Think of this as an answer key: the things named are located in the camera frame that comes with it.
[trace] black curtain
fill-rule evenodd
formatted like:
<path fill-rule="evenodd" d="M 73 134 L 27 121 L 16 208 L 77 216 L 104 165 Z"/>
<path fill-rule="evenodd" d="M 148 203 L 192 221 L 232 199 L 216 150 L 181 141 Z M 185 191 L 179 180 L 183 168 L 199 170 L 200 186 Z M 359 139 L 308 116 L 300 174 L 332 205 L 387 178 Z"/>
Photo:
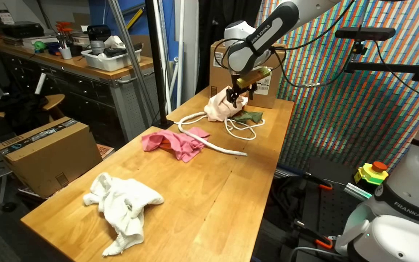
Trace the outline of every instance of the black curtain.
<path fill-rule="evenodd" d="M 200 0 L 199 1 L 199 48 L 200 67 L 196 93 L 210 82 L 211 45 L 224 38 L 224 29 L 230 23 L 244 20 L 255 25 L 262 0 Z"/>

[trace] green object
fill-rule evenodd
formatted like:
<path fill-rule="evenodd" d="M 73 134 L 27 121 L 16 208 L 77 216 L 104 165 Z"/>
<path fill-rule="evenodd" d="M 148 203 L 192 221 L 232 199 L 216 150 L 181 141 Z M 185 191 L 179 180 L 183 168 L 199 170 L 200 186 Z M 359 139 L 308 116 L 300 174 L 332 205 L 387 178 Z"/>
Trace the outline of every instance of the green object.
<path fill-rule="evenodd" d="M 261 118 L 263 118 L 263 112 L 248 112 L 245 110 L 240 111 L 239 115 L 231 117 L 232 120 L 244 124 L 246 124 L 248 120 L 251 120 L 258 124 L 261 121 Z"/>
<path fill-rule="evenodd" d="M 42 41 L 36 41 L 33 43 L 33 47 L 35 47 L 35 50 L 45 50 L 46 45 Z"/>

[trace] wooden stool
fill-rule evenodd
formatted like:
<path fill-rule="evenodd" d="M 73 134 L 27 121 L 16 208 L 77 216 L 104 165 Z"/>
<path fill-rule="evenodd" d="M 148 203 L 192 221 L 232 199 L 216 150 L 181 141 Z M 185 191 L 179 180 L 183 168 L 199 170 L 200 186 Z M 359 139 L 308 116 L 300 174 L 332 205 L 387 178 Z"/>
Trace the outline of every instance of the wooden stool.
<path fill-rule="evenodd" d="M 48 103 L 43 106 L 43 109 L 49 112 L 50 122 L 64 117 L 63 112 L 61 112 L 61 110 L 57 106 L 59 103 L 63 101 L 64 98 L 65 95 L 63 94 L 46 96 L 46 99 L 48 99 Z M 0 112 L 0 117 L 4 117 L 4 112 Z"/>

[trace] green cloth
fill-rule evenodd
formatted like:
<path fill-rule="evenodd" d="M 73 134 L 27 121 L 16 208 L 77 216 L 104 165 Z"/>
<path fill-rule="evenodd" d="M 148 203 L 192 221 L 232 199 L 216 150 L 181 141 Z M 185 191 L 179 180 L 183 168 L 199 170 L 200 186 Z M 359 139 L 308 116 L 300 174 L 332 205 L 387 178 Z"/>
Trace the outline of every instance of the green cloth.
<path fill-rule="evenodd" d="M 246 124 L 248 120 L 254 121 L 255 123 L 258 124 L 261 121 L 261 118 L 263 118 L 263 112 L 248 112 L 245 110 L 242 110 L 236 116 L 231 117 L 232 120 L 235 120 L 244 124 Z"/>

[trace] white plastic bin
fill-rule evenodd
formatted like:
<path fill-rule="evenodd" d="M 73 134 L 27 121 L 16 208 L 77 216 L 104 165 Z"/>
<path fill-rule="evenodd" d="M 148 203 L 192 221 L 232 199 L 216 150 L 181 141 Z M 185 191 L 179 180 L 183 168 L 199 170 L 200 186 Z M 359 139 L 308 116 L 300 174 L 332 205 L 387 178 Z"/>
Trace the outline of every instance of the white plastic bin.
<path fill-rule="evenodd" d="M 96 55 L 90 54 L 91 52 L 92 50 L 85 50 L 82 51 L 81 54 L 85 56 L 87 64 L 94 68 L 99 68 L 102 70 L 112 72 L 132 64 L 127 53 L 111 58 L 99 58 Z M 141 49 L 135 50 L 135 56 L 137 57 L 138 62 L 140 62 L 141 60 L 140 53 Z"/>

